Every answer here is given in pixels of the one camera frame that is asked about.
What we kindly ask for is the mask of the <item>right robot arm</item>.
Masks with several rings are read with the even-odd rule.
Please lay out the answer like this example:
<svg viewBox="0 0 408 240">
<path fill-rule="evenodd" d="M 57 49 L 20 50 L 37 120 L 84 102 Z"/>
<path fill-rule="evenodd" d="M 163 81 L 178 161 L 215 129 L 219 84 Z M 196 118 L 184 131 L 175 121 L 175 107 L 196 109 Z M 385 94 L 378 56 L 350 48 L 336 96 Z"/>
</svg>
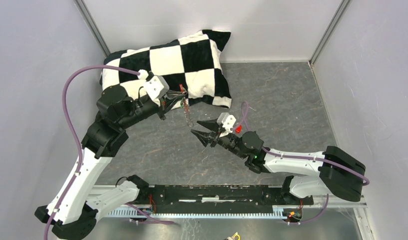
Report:
<svg viewBox="0 0 408 240">
<path fill-rule="evenodd" d="M 359 202 L 363 187 L 370 183 L 365 176 L 366 166 L 337 146 L 329 145 L 317 152 L 280 151 L 266 147 L 256 131 L 238 136 L 215 119 L 199 120 L 198 124 L 208 131 L 193 129 L 191 133 L 205 147 L 223 147 L 244 159 L 245 166 L 257 174 L 291 173 L 280 191 L 287 204 L 313 195 Z"/>
</svg>

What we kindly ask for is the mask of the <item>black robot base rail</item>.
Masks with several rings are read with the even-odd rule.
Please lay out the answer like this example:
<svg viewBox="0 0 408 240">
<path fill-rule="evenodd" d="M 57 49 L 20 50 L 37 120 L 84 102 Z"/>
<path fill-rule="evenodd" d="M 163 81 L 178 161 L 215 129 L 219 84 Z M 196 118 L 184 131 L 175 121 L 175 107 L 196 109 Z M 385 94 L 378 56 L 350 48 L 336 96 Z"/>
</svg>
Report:
<svg viewBox="0 0 408 240">
<path fill-rule="evenodd" d="M 273 206 L 310 206 L 311 196 L 298 198 L 283 186 L 273 185 L 150 185 L 137 175 L 132 203 L 151 205 L 156 214 L 268 214 Z"/>
</svg>

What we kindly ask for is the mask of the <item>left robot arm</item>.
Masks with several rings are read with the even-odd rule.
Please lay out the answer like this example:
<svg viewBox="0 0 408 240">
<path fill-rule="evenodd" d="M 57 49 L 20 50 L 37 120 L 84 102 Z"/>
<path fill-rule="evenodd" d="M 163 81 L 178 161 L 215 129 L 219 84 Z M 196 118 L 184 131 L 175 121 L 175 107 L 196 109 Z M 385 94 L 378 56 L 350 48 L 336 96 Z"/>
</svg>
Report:
<svg viewBox="0 0 408 240">
<path fill-rule="evenodd" d="M 122 85 L 107 87 L 97 101 L 98 113 L 82 140 L 76 139 L 78 158 L 61 190 L 35 216 L 46 231 L 62 240 L 84 239 L 95 225 L 123 204 L 148 200 L 149 190 L 137 176 L 94 198 L 89 193 L 98 177 L 128 139 L 126 130 L 152 115 L 161 119 L 186 97 L 185 91 L 141 87 L 131 97 Z"/>
</svg>

